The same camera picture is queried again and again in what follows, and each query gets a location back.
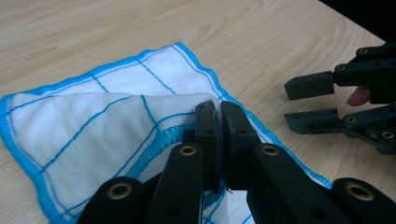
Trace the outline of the white cloth with blue trim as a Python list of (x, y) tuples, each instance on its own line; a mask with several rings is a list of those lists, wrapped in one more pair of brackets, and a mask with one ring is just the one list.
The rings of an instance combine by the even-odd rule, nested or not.
[(108, 179), (164, 167), (195, 107), (233, 97), (182, 43), (0, 98), (0, 137), (35, 185), (47, 224), (77, 224)]

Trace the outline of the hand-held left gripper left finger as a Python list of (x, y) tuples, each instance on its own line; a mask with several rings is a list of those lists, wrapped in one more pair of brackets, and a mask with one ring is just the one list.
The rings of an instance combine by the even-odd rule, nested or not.
[(195, 107), (195, 143), (204, 150), (205, 190), (219, 190), (219, 130), (212, 101)]

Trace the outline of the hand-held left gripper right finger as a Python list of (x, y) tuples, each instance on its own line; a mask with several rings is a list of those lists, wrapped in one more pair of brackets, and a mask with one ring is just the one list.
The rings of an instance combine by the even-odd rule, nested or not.
[(248, 160), (260, 142), (244, 109), (232, 102), (221, 103), (227, 187), (248, 189)]

